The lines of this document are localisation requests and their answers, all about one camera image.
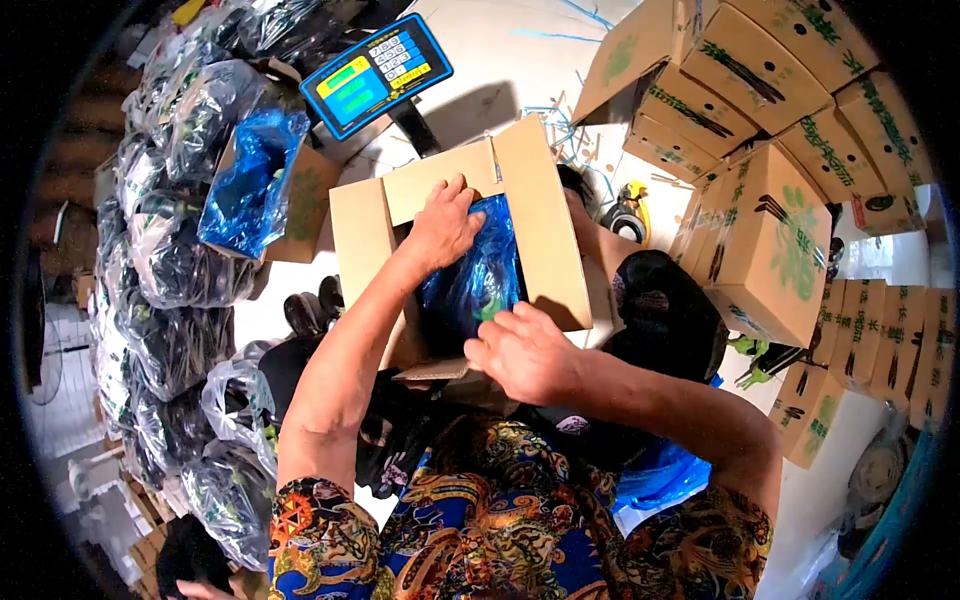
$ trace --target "digital scale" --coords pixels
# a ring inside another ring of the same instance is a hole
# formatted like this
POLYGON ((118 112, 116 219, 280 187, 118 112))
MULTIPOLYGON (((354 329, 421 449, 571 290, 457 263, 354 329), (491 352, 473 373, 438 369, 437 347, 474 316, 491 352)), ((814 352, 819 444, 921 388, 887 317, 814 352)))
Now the digital scale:
POLYGON ((440 151, 414 107, 414 94, 453 75, 423 18, 411 13, 358 42, 300 84, 300 91, 337 140, 390 114, 417 153, 440 151))

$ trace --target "patterned shirt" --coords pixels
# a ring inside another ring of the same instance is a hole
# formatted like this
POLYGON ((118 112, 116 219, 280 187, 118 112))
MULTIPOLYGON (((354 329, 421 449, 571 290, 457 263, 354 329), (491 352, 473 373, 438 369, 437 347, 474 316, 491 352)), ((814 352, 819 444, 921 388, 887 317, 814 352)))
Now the patterned shirt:
POLYGON ((742 494, 711 484, 624 540, 615 476, 523 423, 462 418, 433 448, 382 532, 330 481, 284 486, 270 600, 754 596, 772 531, 742 494))

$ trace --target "white floor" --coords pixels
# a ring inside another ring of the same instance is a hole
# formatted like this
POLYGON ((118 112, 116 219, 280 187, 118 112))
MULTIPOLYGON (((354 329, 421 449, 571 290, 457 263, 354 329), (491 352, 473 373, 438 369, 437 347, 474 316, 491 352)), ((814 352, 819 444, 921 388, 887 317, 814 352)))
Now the white floor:
MULTIPOLYGON (((580 0, 593 12, 594 4, 580 0)), ((597 13, 616 23, 636 2, 599 0, 597 13)), ((526 111, 542 111, 554 127, 552 140, 563 136, 557 126, 569 117, 580 93, 593 54, 594 41, 551 37, 561 34, 601 38, 606 29, 563 0, 419 0, 413 7, 427 22, 455 69, 455 75, 421 95, 420 111, 447 148, 470 141, 484 130, 496 132, 526 111)), ((587 164, 598 197, 611 200, 611 191, 629 180, 648 186, 647 205, 652 221, 651 248, 666 250, 684 214, 690 191, 654 180, 670 176, 620 150, 625 126, 587 128, 583 145, 564 147, 564 156, 576 155, 576 164, 587 164)), ((346 168, 341 183, 379 176, 416 159, 403 135, 390 127, 346 168)), ((289 327, 281 305, 290 294, 314 291, 326 275, 337 273, 329 222, 312 265, 275 263, 269 283, 257 300, 236 307, 236 342, 240 347, 255 339, 285 337, 289 327)), ((610 327, 609 306, 602 291, 591 296, 597 331, 571 334, 580 345, 594 345, 610 327)), ((724 389, 738 393, 764 413, 769 412, 781 382, 778 379, 738 391, 733 381, 749 359, 728 351, 720 369, 724 389)), ((816 462, 809 471, 784 464, 780 518, 775 541, 757 598, 792 598, 789 593, 795 562, 818 534, 840 513, 853 465, 877 432, 882 407, 864 396, 847 395, 816 462)), ((358 500, 384 522, 392 501, 375 500, 369 489, 358 490, 358 500)))

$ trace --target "blue plastic bag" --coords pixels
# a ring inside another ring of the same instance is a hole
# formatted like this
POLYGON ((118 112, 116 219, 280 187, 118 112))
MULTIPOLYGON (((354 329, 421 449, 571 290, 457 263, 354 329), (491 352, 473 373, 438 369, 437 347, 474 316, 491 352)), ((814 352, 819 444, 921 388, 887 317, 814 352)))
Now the blue plastic bag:
POLYGON ((421 330, 435 355, 463 352, 464 341, 476 337, 480 323, 526 299, 507 197, 484 198, 468 212, 481 210, 487 219, 473 246, 418 290, 421 330))
POLYGON ((216 175, 197 237, 259 259, 287 226, 287 182, 310 121, 303 112, 258 110, 236 127, 233 164, 216 175))
POLYGON ((640 511, 666 508, 694 494, 710 478, 710 463, 663 438, 644 450, 639 461, 620 476, 615 513, 624 506, 640 511))

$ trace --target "scale display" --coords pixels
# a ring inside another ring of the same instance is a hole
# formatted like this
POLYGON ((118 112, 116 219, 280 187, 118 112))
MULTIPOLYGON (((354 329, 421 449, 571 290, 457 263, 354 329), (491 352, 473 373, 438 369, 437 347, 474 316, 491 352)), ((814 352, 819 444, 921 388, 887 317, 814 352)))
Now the scale display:
POLYGON ((414 12, 325 65, 300 84, 300 91, 333 136, 346 139, 451 75, 437 40, 414 12))

